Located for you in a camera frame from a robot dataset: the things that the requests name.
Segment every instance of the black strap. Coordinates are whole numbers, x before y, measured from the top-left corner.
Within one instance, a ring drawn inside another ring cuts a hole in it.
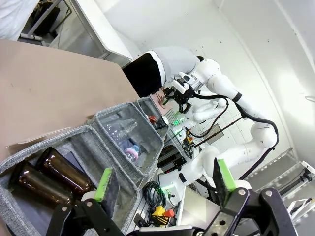
[[[183,183],[185,183],[185,182],[187,181],[182,173],[180,173],[180,174],[178,175],[178,177],[181,179],[181,181],[182,181]]]
[[[233,102],[237,103],[242,97],[241,93],[237,93],[236,96],[232,99]]]

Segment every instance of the gray shirt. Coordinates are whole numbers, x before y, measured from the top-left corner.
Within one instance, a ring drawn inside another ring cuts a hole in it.
[[[166,82],[172,81],[174,76],[178,78],[179,72],[184,72],[185,74],[191,73],[200,63],[198,57],[186,48],[170,46],[153,48],[152,51],[162,61]]]

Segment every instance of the gray fabric bin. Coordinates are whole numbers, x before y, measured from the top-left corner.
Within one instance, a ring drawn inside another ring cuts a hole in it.
[[[126,158],[124,150],[116,144],[104,128],[104,125],[109,121],[129,118],[137,121],[137,126],[129,133],[129,138],[141,149],[139,159],[134,163]],[[151,175],[157,166],[164,143],[148,119],[134,104],[122,103],[97,112],[92,120],[88,121],[88,124],[97,130],[124,171],[136,184]]]
[[[154,101],[150,97],[142,97],[137,99],[134,104],[141,111],[143,115],[155,116],[157,120],[162,117],[161,112],[155,105]],[[158,129],[157,133],[161,136],[162,139],[165,138],[168,127]]]
[[[113,221],[124,233],[140,201],[139,191],[97,132],[90,126],[81,126],[28,147],[0,163],[0,216],[15,235],[39,236],[46,234],[53,210],[38,202],[32,202],[32,199],[29,199],[30,202],[20,199],[16,195],[16,191],[11,192],[8,189],[8,182],[15,164],[24,159],[35,164],[40,154],[48,147],[55,148],[64,156],[72,153],[95,186],[98,186],[105,168],[115,169],[120,191]],[[28,202],[33,205],[26,207],[21,204]],[[34,215],[29,215],[30,211],[26,210],[28,207],[36,209],[38,214],[36,216],[40,216],[40,221],[35,220]]]

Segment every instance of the brown bottle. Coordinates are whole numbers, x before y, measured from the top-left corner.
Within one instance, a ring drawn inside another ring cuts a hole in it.
[[[16,165],[9,187],[27,189],[55,205],[59,203],[74,204],[74,197],[70,189],[37,171],[27,161]]]
[[[37,166],[43,173],[68,186],[77,197],[95,190],[89,177],[52,147],[43,152]]]

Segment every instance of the plastic bottle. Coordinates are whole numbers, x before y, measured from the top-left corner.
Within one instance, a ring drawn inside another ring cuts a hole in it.
[[[135,162],[139,158],[140,148],[137,145],[133,145],[132,147],[126,148],[124,153],[127,156],[127,159]]]
[[[135,119],[114,120],[105,124],[105,129],[114,141],[119,145],[128,139],[128,133],[137,126]]]

